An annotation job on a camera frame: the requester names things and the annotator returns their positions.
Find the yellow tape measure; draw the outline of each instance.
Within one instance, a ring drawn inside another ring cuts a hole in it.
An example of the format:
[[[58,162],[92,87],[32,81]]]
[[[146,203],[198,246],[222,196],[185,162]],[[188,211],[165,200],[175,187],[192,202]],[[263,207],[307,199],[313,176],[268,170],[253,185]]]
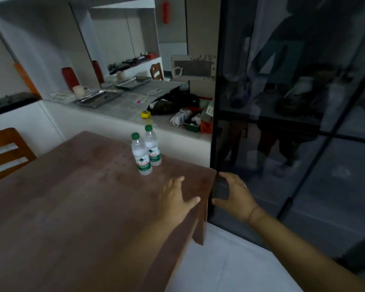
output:
[[[151,113],[148,111],[141,112],[141,117],[144,119],[148,119],[151,116]]]

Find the bracelet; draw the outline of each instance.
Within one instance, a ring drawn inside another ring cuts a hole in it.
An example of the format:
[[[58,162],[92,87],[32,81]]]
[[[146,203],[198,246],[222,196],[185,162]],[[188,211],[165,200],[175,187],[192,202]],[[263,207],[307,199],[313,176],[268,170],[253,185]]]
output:
[[[257,208],[259,208],[259,206],[258,206],[258,205],[257,205],[257,206],[255,206],[255,207],[253,208],[253,210],[250,212],[249,219],[248,219],[248,223],[249,223],[249,225],[251,225],[251,218],[252,218],[252,216],[253,216],[253,212],[254,212]]]

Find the person's left hand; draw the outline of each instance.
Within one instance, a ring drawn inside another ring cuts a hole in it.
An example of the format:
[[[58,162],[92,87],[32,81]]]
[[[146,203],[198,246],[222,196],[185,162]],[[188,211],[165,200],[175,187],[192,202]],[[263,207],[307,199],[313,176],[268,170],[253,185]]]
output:
[[[199,196],[187,202],[182,199],[181,182],[184,179],[184,176],[170,179],[158,197],[157,218],[172,227],[178,226],[200,201]]]

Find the table leg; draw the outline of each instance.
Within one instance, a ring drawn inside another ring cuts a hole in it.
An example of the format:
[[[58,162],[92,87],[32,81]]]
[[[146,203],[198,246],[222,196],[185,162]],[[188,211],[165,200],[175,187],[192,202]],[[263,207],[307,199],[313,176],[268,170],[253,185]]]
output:
[[[205,240],[205,223],[207,221],[208,200],[199,203],[198,206],[200,207],[198,221],[192,238],[196,243],[203,246]]]

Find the green and white label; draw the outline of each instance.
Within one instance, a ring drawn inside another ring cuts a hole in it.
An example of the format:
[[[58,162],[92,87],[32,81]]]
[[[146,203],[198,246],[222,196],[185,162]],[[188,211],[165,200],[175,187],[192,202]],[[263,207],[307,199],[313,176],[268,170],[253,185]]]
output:
[[[136,161],[136,164],[138,165],[138,169],[141,171],[149,170],[151,167],[150,159],[149,159],[148,155],[144,155],[142,157],[135,157],[135,161]]]
[[[150,157],[150,162],[157,162],[161,160],[160,149],[157,146],[150,148],[149,157]]]

